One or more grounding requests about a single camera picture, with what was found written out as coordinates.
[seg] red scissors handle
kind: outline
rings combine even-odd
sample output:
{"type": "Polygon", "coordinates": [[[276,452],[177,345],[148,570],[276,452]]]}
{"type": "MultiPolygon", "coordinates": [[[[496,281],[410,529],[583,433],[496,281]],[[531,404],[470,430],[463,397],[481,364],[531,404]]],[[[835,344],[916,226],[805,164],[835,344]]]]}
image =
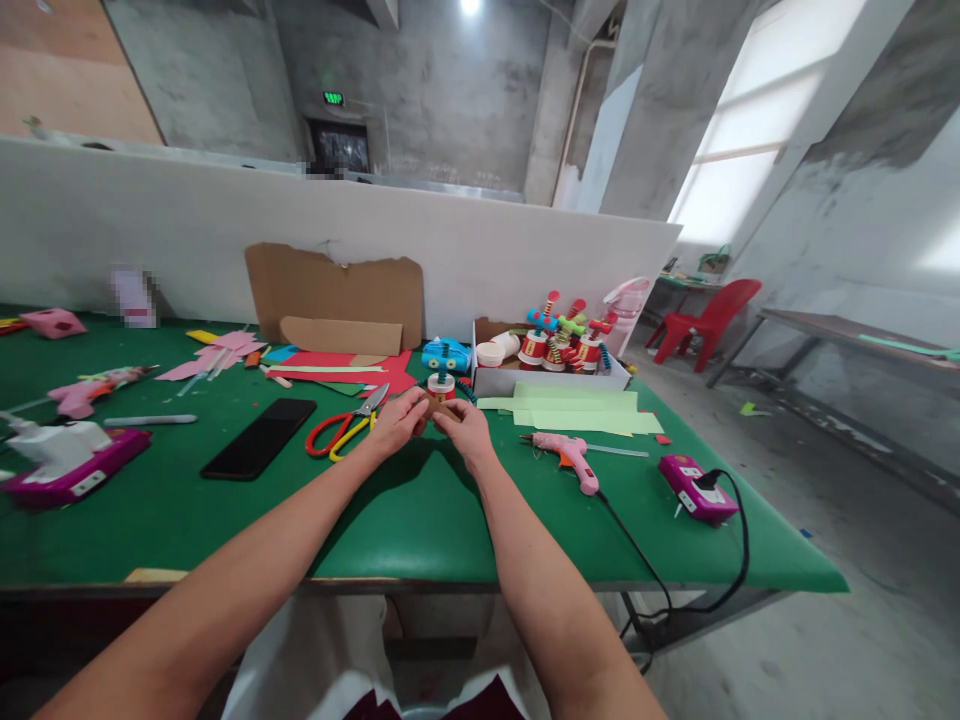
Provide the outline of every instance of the red scissors handle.
{"type": "Polygon", "coordinates": [[[344,413],[343,415],[334,415],[329,420],[324,421],[320,425],[317,425],[313,430],[310,431],[310,434],[307,436],[307,454],[311,457],[326,457],[330,454],[330,451],[333,450],[333,446],[342,438],[347,429],[350,427],[350,421],[353,420],[353,413],[344,413]],[[323,450],[317,450],[316,441],[320,434],[326,430],[331,425],[336,425],[338,422],[343,421],[343,424],[340,426],[340,429],[337,431],[337,434],[334,436],[333,440],[327,443],[327,446],[323,450]]]}

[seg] hand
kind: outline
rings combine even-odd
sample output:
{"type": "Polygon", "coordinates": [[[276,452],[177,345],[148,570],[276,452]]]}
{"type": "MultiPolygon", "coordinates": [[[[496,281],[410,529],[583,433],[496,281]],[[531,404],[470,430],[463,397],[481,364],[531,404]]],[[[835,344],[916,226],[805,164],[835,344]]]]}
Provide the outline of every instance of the hand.
{"type": "Polygon", "coordinates": [[[384,405],[362,444],[369,446],[381,459],[386,459],[406,445],[411,437],[420,437],[427,426],[424,416],[430,406],[424,395],[422,388],[412,387],[384,405]]]}
{"type": "Polygon", "coordinates": [[[477,471],[490,463],[499,463],[493,443],[490,442],[490,428],[483,410],[466,400],[448,400],[444,403],[461,422],[455,422],[443,413],[434,413],[433,424],[444,435],[453,440],[454,447],[463,455],[470,474],[476,477],[477,471]]]}

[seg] forearm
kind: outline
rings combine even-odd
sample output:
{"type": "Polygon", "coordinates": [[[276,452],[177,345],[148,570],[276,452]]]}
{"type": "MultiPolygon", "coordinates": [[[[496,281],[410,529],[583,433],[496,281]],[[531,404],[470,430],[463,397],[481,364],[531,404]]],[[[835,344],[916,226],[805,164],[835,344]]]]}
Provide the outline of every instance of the forearm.
{"type": "Polygon", "coordinates": [[[626,706],[662,717],[593,591],[499,461],[474,476],[504,600],[555,716],[616,716],[626,706]]]}
{"type": "Polygon", "coordinates": [[[363,445],[179,582],[41,713],[192,717],[303,580],[343,509],[379,464],[363,445]]]}

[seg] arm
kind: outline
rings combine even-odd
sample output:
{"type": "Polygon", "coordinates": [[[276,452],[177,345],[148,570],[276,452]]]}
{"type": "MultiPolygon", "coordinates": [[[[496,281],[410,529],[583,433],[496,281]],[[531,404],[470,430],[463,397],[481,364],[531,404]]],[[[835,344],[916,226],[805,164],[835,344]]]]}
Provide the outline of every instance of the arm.
{"type": "Polygon", "coordinates": [[[177,583],[36,717],[194,717],[303,580],[360,485],[423,431],[422,395],[414,388],[388,403],[374,429],[341,462],[177,583]]]}
{"type": "Polygon", "coordinates": [[[500,465],[487,420],[463,400],[463,422],[435,413],[477,481],[500,587],[537,677],[559,719],[665,718],[583,576],[500,465]]]}

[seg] scissors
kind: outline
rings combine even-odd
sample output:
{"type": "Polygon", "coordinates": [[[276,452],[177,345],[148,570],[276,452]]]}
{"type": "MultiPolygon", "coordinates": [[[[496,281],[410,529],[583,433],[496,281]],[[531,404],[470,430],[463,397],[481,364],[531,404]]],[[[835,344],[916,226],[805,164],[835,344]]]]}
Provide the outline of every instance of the scissors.
{"type": "Polygon", "coordinates": [[[389,391],[390,383],[385,383],[374,390],[373,394],[367,398],[367,401],[361,405],[358,410],[354,410],[351,413],[343,413],[343,415],[334,415],[329,420],[317,425],[310,432],[310,435],[307,436],[307,454],[311,457],[325,457],[329,455],[330,460],[333,462],[343,460],[343,456],[337,453],[367,425],[370,426],[371,430],[373,429],[377,421],[377,408],[380,407],[380,403],[383,402],[383,399],[389,391]],[[353,422],[355,417],[362,418],[362,420],[358,425],[350,428],[350,423],[353,422]],[[343,421],[343,424],[340,426],[340,430],[337,431],[333,440],[331,440],[323,450],[317,450],[315,443],[320,434],[331,425],[336,425],[340,421],[343,421]]]}

